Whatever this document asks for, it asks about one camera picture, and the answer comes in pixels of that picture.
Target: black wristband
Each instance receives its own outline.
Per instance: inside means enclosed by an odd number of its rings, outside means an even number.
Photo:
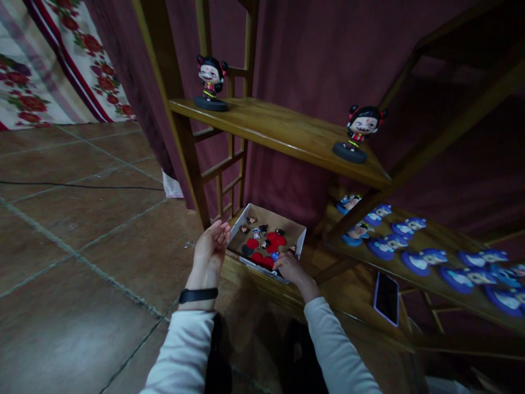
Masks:
[[[184,304],[187,302],[194,301],[205,301],[209,299],[215,299],[219,295],[219,289],[202,289],[202,290],[188,290],[184,289],[180,292],[179,295],[179,304]]]

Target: phone screen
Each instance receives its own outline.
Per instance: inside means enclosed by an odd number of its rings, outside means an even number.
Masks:
[[[393,325],[399,324],[399,285],[385,274],[377,274],[374,309]]]

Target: floral fabric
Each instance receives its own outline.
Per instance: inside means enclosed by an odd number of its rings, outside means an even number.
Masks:
[[[0,130],[135,120],[80,0],[0,0]]]

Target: wooden shelf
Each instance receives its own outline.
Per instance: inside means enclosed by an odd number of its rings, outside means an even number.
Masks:
[[[367,144],[365,164],[353,164],[332,153],[336,142],[346,140],[346,128],[312,118],[257,98],[227,98],[230,110],[214,112],[200,109],[193,100],[169,100],[170,109],[216,129],[295,158],[308,161],[376,189],[391,184],[377,157]]]
[[[334,189],[330,190],[331,204],[326,207],[326,226],[325,231],[329,229],[342,218],[342,214],[335,207],[335,202],[339,197],[334,195]],[[412,213],[393,207],[393,213],[386,216],[381,225],[375,228],[375,232],[369,232],[370,237],[381,237],[391,234],[390,224],[393,222],[402,222],[407,218],[417,217]],[[424,291],[435,294],[449,300],[454,305],[460,306],[462,309],[479,315],[489,321],[492,321],[500,326],[506,327],[515,332],[525,334],[525,318],[511,317],[496,308],[476,287],[472,294],[460,294],[454,291],[447,285],[437,272],[436,267],[432,267],[429,276],[419,276],[409,270],[400,259],[400,252],[396,252],[395,257],[391,261],[384,261],[376,257],[366,245],[366,241],[358,247],[351,247],[346,245],[342,240],[337,240],[334,244],[326,244],[326,247],[338,253],[350,257],[352,260],[366,263],[390,275],[403,279],[415,287]],[[471,237],[462,234],[458,231],[449,229],[439,223],[427,219],[427,227],[423,230],[417,231],[413,240],[409,241],[408,250],[410,252],[417,252],[424,248],[437,248],[447,252],[449,260],[448,266],[454,268],[465,268],[463,263],[458,259],[458,251],[478,252],[486,248],[484,244],[472,239]]]

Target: hand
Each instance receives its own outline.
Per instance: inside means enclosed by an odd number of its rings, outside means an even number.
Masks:
[[[286,252],[279,256],[273,270],[279,272],[286,280],[289,280],[297,286],[302,294],[305,304],[308,304],[314,298],[320,297],[319,288],[315,280],[309,276],[292,252]]]
[[[195,245],[194,268],[220,271],[226,255],[226,246],[230,242],[230,230],[228,222],[222,223],[219,220],[202,233]]]

